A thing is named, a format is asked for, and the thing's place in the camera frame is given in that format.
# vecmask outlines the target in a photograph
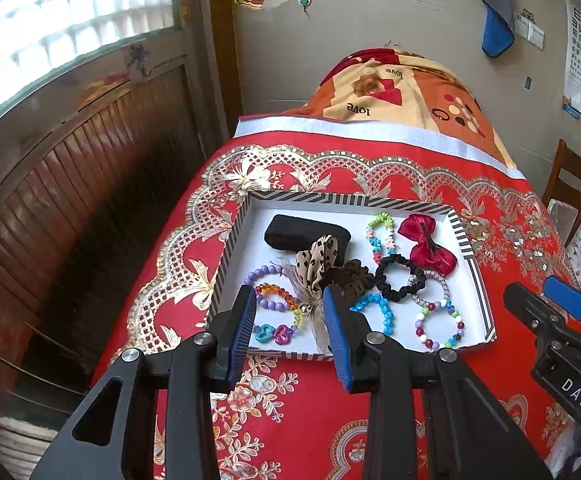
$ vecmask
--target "chair backrest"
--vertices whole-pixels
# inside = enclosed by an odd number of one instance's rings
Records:
[[[559,139],[559,146],[557,147],[557,153],[555,154],[553,170],[550,173],[548,184],[545,186],[542,201],[544,205],[548,207],[550,199],[554,198],[566,202],[577,210],[577,218],[575,219],[573,228],[564,244],[568,245],[573,239],[579,224],[581,224],[581,191],[566,184],[561,178],[559,178],[561,170],[566,170],[568,173],[572,173],[581,181],[581,157],[568,148],[563,139]]]

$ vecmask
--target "red tablecloth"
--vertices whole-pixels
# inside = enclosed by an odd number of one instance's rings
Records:
[[[290,128],[231,140],[195,177],[173,210],[128,298],[96,378],[125,348],[164,351],[204,326],[224,240],[246,190],[327,190],[438,201],[454,206],[461,216],[497,329],[496,342],[464,358],[545,456],[566,414],[532,381],[533,337],[504,309],[502,293],[513,281],[538,291],[546,276],[572,281],[572,273],[527,181],[519,175],[513,178],[514,170],[503,165],[444,151],[443,142],[432,151],[403,142]],[[370,258],[365,264],[375,268]],[[158,479],[165,476],[164,401],[160,396],[156,421]],[[424,466],[420,408],[419,465]],[[235,391],[213,396],[212,409],[224,480],[361,477],[368,397],[347,395],[332,363],[250,356]]]

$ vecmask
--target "red satin bow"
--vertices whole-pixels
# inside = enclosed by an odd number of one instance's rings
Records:
[[[436,270],[446,277],[455,269],[457,258],[432,240],[435,225],[435,219],[430,216],[412,214],[401,223],[397,232],[417,242],[410,255],[410,259],[417,266]]]

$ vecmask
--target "flower bead bracelet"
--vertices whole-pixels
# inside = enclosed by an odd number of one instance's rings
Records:
[[[375,236],[375,231],[373,227],[376,225],[383,224],[388,231],[388,236],[385,239],[385,246],[388,254],[397,253],[397,246],[395,245],[395,238],[393,236],[393,229],[395,228],[395,221],[391,218],[388,213],[380,213],[370,222],[366,227],[366,238],[372,247],[372,257],[375,263],[379,263],[381,260],[381,240]]]

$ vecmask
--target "tray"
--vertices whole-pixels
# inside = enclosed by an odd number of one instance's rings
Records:
[[[269,265],[271,262],[278,263],[282,258],[290,260],[291,263],[295,262],[294,253],[275,250],[264,242],[264,232],[273,216],[286,214],[345,227],[352,235],[346,251],[346,260],[358,258],[363,265],[368,266],[370,272],[375,272],[377,264],[372,259],[372,251],[365,238],[365,230],[369,220],[384,211],[395,219],[395,242],[398,244],[398,252],[406,257],[410,254],[415,242],[397,234],[401,222],[413,212],[432,216],[437,221],[433,234],[434,240],[451,251],[458,260],[457,267],[446,279],[450,297],[461,311],[465,322],[465,335],[457,349],[461,351],[494,341],[496,331],[493,313],[483,286],[483,279],[461,220],[451,206],[335,193],[291,191],[248,193],[237,214],[219,263],[208,322],[217,312],[223,312],[232,307],[237,290],[248,272],[256,267]],[[377,234],[382,239],[385,237],[383,228],[378,228]],[[402,266],[390,266],[386,272],[388,282],[395,288],[404,285],[408,276],[409,271]],[[287,290],[292,290],[285,276],[269,274],[257,283],[264,281],[277,283]],[[442,297],[441,285],[434,280],[427,280],[426,288],[420,292],[420,296],[429,301],[439,300]],[[421,308],[410,297],[401,300],[400,303],[390,303],[390,306],[395,314],[395,327],[391,337],[408,349],[427,351],[426,347],[419,342],[414,329],[416,315]],[[381,331],[384,317],[379,307],[371,304],[363,312],[371,328]],[[292,314],[287,311],[271,312],[258,307],[255,323],[259,325],[269,323],[273,326],[285,323],[290,326]],[[273,341],[262,345],[252,335],[249,352],[305,360],[332,359],[329,354],[318,352],[310,326],[307,321],[304,323],[301,332],[285,346],[278,346]],[[454,334],[453,329],[456,329],[456,325],[451,322],[449,316],[442,313],[429,316],[426,320],[426,331],[435,340],[447,340]]]

